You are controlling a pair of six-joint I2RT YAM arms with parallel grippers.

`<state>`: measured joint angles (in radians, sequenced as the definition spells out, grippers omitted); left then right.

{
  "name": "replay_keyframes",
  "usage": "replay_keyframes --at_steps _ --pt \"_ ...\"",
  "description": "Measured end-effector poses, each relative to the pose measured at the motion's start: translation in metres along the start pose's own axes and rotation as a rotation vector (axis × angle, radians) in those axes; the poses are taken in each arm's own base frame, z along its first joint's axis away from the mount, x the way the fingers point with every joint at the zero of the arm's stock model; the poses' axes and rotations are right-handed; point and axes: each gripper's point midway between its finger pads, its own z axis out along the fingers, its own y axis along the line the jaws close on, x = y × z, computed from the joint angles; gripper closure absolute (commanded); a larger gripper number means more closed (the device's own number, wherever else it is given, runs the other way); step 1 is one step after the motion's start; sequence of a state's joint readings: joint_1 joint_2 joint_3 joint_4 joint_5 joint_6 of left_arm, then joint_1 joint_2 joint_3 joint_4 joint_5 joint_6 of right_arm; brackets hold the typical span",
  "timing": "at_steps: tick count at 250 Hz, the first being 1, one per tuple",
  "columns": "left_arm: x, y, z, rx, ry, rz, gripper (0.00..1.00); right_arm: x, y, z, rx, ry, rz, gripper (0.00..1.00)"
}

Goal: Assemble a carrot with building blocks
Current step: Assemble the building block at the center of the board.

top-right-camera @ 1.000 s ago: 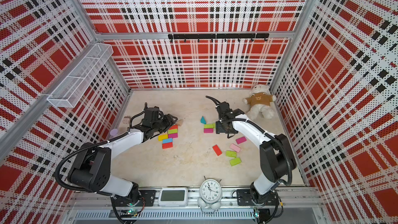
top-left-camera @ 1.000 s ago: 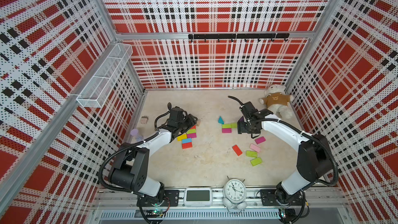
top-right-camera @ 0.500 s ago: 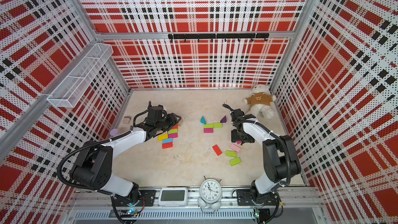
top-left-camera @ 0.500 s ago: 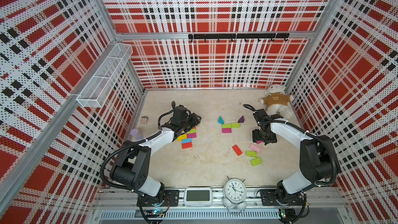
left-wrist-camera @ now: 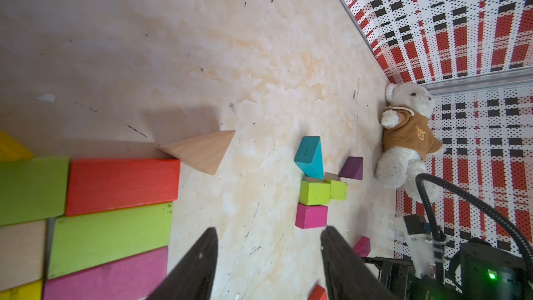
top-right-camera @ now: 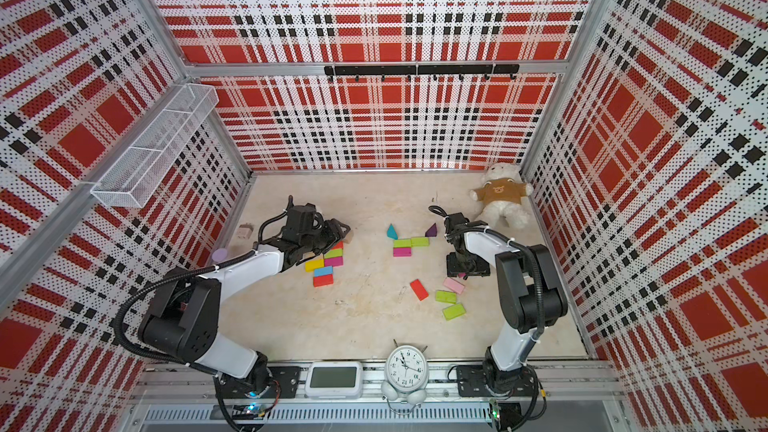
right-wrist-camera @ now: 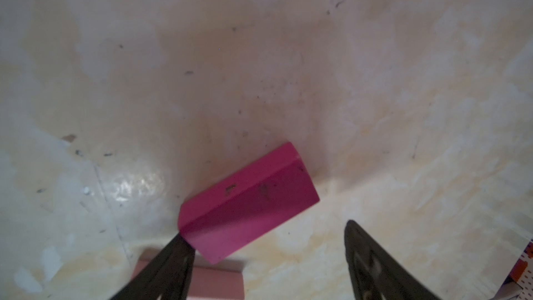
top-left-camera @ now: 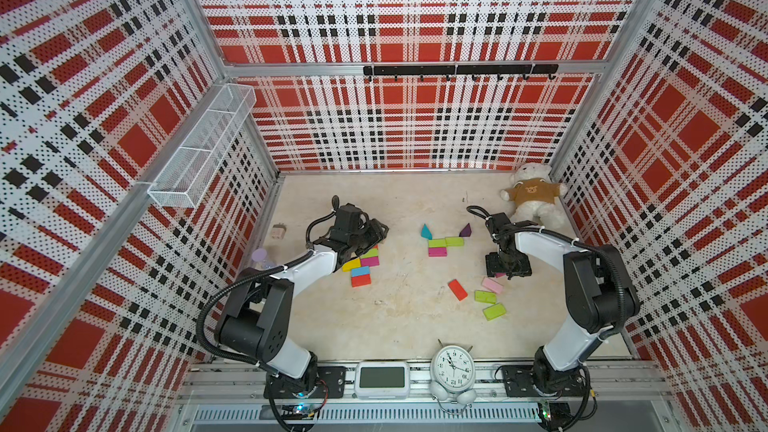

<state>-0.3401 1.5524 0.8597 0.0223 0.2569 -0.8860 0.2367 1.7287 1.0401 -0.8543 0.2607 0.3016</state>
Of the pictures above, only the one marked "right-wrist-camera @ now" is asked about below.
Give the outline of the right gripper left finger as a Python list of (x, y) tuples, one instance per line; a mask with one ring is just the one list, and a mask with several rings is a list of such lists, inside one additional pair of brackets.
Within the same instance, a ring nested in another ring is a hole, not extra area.
[(195, 249), (180, 235), (125, 285), (111, 300), (186, 300), (192, 280)]

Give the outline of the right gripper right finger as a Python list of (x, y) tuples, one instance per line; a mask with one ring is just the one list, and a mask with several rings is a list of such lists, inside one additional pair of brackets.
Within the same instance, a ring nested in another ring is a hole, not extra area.
[(356, 299), (439, 299), (353, 220), (344, 229), (344, 245)]

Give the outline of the pink rectangular block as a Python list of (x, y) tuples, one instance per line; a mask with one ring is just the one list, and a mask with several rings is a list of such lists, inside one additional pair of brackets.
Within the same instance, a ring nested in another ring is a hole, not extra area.
[(210, 264), (197, 256), (187, 299), (245, 299), (244, 262), (226, 259)]

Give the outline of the magenta block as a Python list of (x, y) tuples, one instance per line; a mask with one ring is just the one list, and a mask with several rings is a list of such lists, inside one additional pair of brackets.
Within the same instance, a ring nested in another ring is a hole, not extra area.
[(300, 154), (287, 142), (187, 200), (178, 230), (214, 265), (319, 201)]

